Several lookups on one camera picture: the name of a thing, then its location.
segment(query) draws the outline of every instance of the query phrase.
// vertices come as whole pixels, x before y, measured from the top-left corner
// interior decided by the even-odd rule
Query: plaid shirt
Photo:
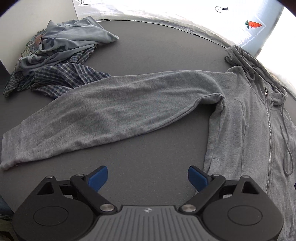
[[[57,98],[78,86],[111,77],[108,73],[98,72],[83,63],[95,50],[95,46],[72,55],[69,59],[54,66],[46,66],[24,76],[21,71],[13,72],[4,88],[8,97],[13,90],[31,89],[46,96]]]

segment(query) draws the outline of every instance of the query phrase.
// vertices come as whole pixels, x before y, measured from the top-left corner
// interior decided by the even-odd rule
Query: carrot sticker
[[[247,26],[247,28],[251,27],[251,28],[258,28],[261,27],[262,24],[260,23],[256,23],[256,22],[252,22],[252,21],[245,21],[244,24]]]

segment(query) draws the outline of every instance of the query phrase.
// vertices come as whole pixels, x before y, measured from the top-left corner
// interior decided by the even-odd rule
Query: zip-up hoodie
[[[287,93],[247,52],[237,46],[226,51],[233,65],[226,73],[115,76],[63,94],[4,134],[0,167],[147,133],[199,104],[216,103],[204,171],[236,180],[251,176],[284,216],[278,240],[293,241],[296,128],[284,108]]]

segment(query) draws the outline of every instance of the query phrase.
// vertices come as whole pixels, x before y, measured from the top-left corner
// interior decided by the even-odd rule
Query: gray tabletop
[[[224,61],[223,47],[198,36],[142,22],[101,24],[118,35],[119,40],[99,46],[85,65],[113,76],[170,70],[225,72],[230,67]],[[7,78],[0,76],[0,86]],[[0,134],[51,100],[30,90],[7,99],[0,96]],[[145,135],[1,171],[0,194],[15,211],[46,175],[63,180],[106,165],[109,179],[99,193],[115,205],[179,206],[194,195],[187,169],[190,165],[203,167],[208,120],[214,108],[214,105],[198,106],[170,126]],[[290,96],[286,109],[296,123],[296,105]]]

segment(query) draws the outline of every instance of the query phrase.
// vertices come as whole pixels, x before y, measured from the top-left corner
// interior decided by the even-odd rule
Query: silver bolt
[[[182,210],[184,212],[189,213],[189,212],[195,211],[196,210],[196,207],[194,205],[192,205],[192,204],[185,204],[185,205],[182,206]]]
[[[106,204],[101,205],[100,209],[103,212],[111,212],[111,211],[113,211],[115,209],[115,207],[112,204],[106,203]]]

